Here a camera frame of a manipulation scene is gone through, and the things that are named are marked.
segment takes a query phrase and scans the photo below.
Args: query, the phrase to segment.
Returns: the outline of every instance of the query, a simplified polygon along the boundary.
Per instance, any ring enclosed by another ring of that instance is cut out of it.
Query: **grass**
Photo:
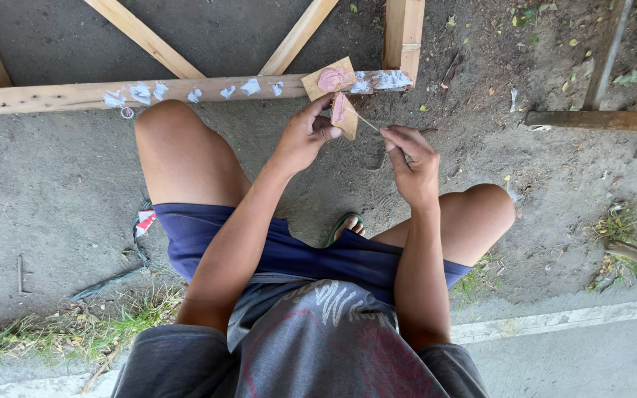
[[[143,330],[171,323],[181,303],[179,289],[160,287],[141,297],[124,294],[119,316],[101,320],[89,307],[74,306],[46,318],[19,317],[0,329],[0,365],[5,358],[40,357],[49,366],[83,360],[101,363],[120,345],[123,349]]]
[[[491,276],[489,271],[496,268],[496,266],[504,268],[504,258],[504,256],[498,256],[489,251],[485,254],[485,256],[478,260],[469,273],[456,282],[456,284],[452,287],[451,292],[461,298],[459,309],[461,309],[464,305],[478,303],[480,301],[478,293],[482,290],[491,289],[492,291],[496,291],[498,289],[498,286],[500,286],[502,282],[498,275]]]
[[[597,220],[596,224],[585,226],[584,230],[589,228],[594,231],[593,240],[595,242],[608,239],[637,246],[637,211],[632,206],[616,205],[611,207],[604,217]],[[633,285],[637,280],[637,262],[627,257],[605,254],[597,276],[593,277],[586,289],[588,291],[598,290],[605,282],[605,276],[610,273],[615,273],[616,277],[602,290],[602,293],[618,283],[627,281],[629,286]]]

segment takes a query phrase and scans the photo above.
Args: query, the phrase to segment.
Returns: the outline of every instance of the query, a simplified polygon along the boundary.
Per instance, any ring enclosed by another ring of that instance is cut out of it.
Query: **pink putty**
[[[345,94],[339,92],[335,95],[333,101],[333,113],[331,120],[333,122],[343,122],[345,118]]]
[[[323,91],[333,91],[339,84],[343,85],[344,78],[342,69],[325,68],[316,85]]]

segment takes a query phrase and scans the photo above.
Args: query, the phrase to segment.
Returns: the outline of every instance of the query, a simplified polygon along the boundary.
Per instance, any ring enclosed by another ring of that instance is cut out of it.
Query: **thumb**
[[[318,130],[314,130],[314,134],[312,135],[315,135],[316,140],[321,142],[321,144],[323,144],[325,142],[329,142],[343,135],[343,129],[333,127],[333,126],[328,126],[328,127],[320,128]]]
[[[392,168],[395,173],[404,173],[405,171],[409,171],[409,166],[407,166],[405,153],[402,151],[402,148],[395,145],[393,141],[385,139],[385,150],[387,150],[387,154],[390,156]]]

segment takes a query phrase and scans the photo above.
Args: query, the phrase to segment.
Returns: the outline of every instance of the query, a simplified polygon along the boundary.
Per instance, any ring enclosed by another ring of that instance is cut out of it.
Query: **man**
[[[483,184],[439,196],[439,155],[391,126],[380,132],[412,217],[371,240],[346,217],[325,249],[292,238],[272,214],[341,136],[319,115],[332,96],[289,120],[254,183],[180,101],[139,116],[149,195],[190,283],[175,323],[139,334],[114,397],[488,396],[451,344],[447,286],[508,230],[509,195]]]

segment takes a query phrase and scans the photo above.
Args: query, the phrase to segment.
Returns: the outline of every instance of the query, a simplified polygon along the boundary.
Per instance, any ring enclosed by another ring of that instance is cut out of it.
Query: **hand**
[[[321,146],[340,137],[343,130],[333,127],[331,119],[319,113],[331,107],[334,93],[328,93],[308,104],[289,119],[270,162],[291,176],[304,170],[319,154]]]
[[[413,210],[431,210],[439,206],[439,154],[419,131],[392,125],[380,128],[385,149],[392,160],[400,195]],[[407,154],[412,161],[407,163]]]

